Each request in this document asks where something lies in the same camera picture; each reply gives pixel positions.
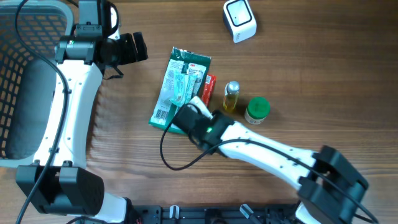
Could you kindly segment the red snack packet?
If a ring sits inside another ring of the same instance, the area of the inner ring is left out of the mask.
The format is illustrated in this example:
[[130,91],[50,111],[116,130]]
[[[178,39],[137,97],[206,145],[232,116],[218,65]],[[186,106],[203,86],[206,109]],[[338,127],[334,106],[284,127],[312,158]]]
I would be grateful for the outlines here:
[[208,106],[214,87],[216,83],[216,76],[212,74],[208,74],[205,79],[205,85],[203,88],[203,92],[201,95],[201,100],[205,104],[205,106]]

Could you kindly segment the light teal small packet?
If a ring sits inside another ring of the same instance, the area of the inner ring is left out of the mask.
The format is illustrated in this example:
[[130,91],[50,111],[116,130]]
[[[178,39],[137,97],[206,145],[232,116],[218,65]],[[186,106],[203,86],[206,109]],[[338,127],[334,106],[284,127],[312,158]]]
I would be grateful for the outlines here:
[[170,99],[171,103],[179,107],[188,103],[192,97],[196,79],[194,74],[174,72],[174,94]]

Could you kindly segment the yellow liquid bottle silver cap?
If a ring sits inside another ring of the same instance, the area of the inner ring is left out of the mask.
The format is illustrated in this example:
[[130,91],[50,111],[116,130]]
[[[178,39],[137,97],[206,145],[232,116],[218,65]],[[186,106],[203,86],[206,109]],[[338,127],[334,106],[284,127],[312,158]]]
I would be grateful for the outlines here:
[[237,81],[230,81],[224,88],[223,108],[227,112],[232,112],[239,98],[240,85]]

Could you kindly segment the green 3M gloves package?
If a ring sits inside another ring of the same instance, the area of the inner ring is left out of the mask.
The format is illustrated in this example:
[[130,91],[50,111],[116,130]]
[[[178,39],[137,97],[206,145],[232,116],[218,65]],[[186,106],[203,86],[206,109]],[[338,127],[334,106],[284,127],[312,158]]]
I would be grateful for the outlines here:
[[180,109],[179,106],[172,104],[170,101],[174,94],[174,72],[196,75],[197,79],[193,87],[192,99],[194,96],[200,96],[205,85],[210,63],[210,56],[196,54],[176,47],[172,49],[159,97],[149,120],[151,126],[165,129]]

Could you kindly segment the green lid white jar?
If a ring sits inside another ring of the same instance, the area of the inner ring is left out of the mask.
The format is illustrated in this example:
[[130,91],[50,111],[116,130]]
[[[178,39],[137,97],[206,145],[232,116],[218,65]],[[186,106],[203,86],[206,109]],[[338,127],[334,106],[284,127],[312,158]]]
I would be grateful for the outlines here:
[[250,124],[261,124],[270,113],[271,106],[263,97],[250,100],[245,110],[245,120]]

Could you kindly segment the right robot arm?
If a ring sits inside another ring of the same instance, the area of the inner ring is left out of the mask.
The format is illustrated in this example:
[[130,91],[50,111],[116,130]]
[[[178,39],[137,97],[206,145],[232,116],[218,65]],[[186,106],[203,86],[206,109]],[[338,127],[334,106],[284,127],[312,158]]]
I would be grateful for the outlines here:
[[337,149],[315,152],[271,140],[216,110],[183,106],[171,123],[188,135],[204,154],[217,152],[250,163],[291,185],[303,223],[351,223],[369,188],[367,180]]

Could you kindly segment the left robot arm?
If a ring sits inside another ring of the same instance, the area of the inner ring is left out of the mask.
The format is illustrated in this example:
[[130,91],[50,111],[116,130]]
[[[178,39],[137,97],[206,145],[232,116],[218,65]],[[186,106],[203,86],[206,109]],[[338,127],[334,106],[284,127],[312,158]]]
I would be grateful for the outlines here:
[[91,110],[107,68],[148,58],[140,32],[119,33],[119,14],[109,1],[80,1],[80,20],[62,36],[49,63],[57,75],[49,119],[32,163],[17,168],[25,193],[22,211],[70,215],[74,221],[138,223],[128,198],[107,193],[101,177],[86,169]]

